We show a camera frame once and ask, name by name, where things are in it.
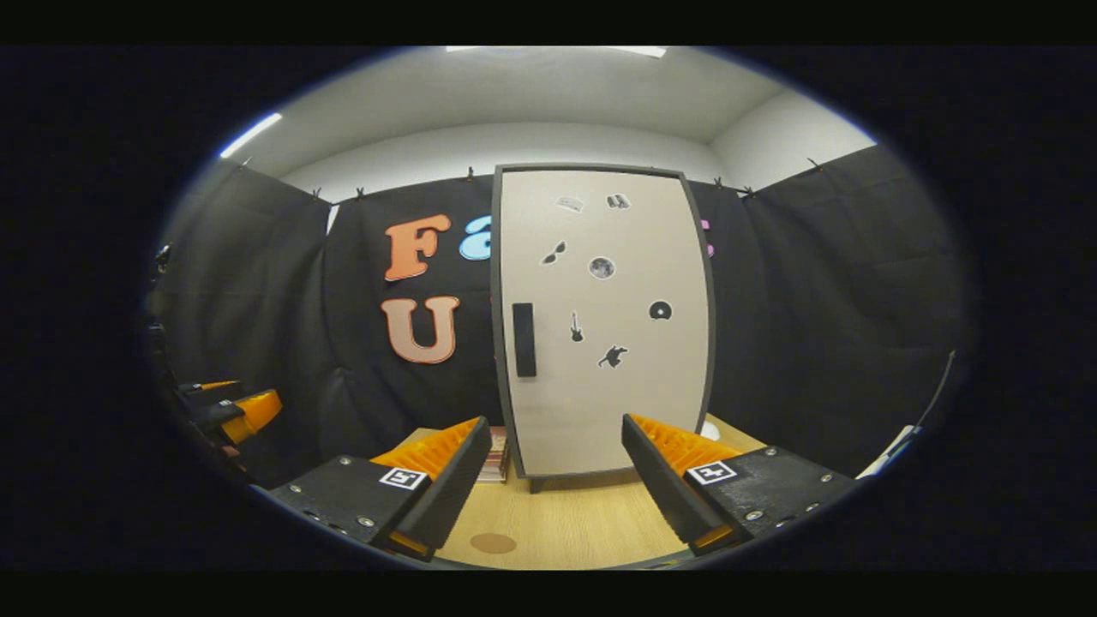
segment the white ceiling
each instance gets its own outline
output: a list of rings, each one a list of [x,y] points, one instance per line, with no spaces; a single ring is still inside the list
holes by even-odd
[[[710,144],[783,90],[703,49],[663,58],[598,47],[414,47],[317,87],[234,155],[281,178],[393,137],[470,124],[566,122]]]

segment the blue letter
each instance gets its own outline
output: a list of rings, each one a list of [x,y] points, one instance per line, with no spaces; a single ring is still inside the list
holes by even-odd
[[[491,257],[491,232],[482,231],[491,224],[491,215],[480,216],[465,225],[465,233],[473,234],[461,242],[461,257],[483,261]]]

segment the moon sticker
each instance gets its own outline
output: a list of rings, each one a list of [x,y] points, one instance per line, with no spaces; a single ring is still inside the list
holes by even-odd
[[[596,257],[590,260],[590,276],[604,281],[612,278],[617,272],[617,266],[606,257]]]

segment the sunglasses sticker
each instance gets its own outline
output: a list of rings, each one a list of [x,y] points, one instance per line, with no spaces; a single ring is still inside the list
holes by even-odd
[[[555,263],[556,262],[556,256],[559,255],[561,253],[564,253],[565,249],[567,249],[567,245],[566,245],[566,243],[564,243],[563,240],[561,240],[561,243],[558,245],[556,245],[556,248],[553,249],[552,253],[550,253],[548,255],[546,255],[545,258],[541,260],[541,265],[545,266],[547,263]]]

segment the wooden table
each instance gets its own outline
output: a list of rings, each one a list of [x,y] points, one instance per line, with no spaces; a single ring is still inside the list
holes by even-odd
[[[709,415],[720,442],[743,452],[766,445]],[[404,444],[437,433],[420,428]],[[518,478],[476,484],[438,558],[508,570],[591,570],[689,550],[675,536],[634,470],[548,480],[538,494]]]

